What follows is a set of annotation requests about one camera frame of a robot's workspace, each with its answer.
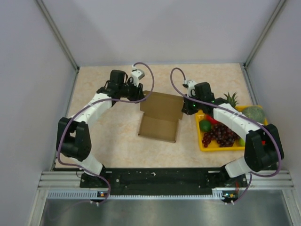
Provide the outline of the brown cardboard box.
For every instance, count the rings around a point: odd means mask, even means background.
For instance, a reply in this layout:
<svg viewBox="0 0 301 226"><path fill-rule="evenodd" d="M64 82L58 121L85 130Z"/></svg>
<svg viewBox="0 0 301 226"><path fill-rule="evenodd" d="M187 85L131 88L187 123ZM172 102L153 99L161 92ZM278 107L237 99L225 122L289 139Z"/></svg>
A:
<svg viewBox="0 0 301 226"><path fill-rule="evenodd" d="M179 121L183 117L183 97L144 91L149 97L140 103L143 112L138 136L175 143Z"/></svg>

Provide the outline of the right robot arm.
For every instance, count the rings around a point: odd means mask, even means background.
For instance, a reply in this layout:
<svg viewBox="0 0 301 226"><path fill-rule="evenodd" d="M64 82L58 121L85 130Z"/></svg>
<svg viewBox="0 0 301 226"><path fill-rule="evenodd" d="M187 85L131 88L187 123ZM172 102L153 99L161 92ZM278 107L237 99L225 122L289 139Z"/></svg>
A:
<svg viewBox="0 0 301 226"><path fill-rule="evenodd" d="M244 156L221 169L219 179L224 186L231 186L242 174L257 175L273 164L281 168L284 152L276 126L264 126L243 115L226 99L215 98L207 82L185 80L183 86L187 89L187 94L183 96L183 113L192 115L201 110L227 126L245 142Z"/></svg>

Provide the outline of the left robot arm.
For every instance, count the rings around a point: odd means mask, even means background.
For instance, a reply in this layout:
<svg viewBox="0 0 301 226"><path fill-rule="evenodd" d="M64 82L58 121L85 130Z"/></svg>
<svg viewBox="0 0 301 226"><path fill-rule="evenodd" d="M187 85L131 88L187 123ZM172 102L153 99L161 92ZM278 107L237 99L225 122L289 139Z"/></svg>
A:
<svg viewBox="0 0 301 226"><path fill-rule="evenodd" d="M92 100L80 113L70 118L61 118L58 123L56 148L75 164L89 171L90 181L95 186L103 186L107 176L102 171L104 166L91 154L92 143L89 128L100 116L124 98L129 103L137 103L144 98L140 80L144 71L132 68L128 76L125 71L112 70L110 79L100 87Z"/></svg>

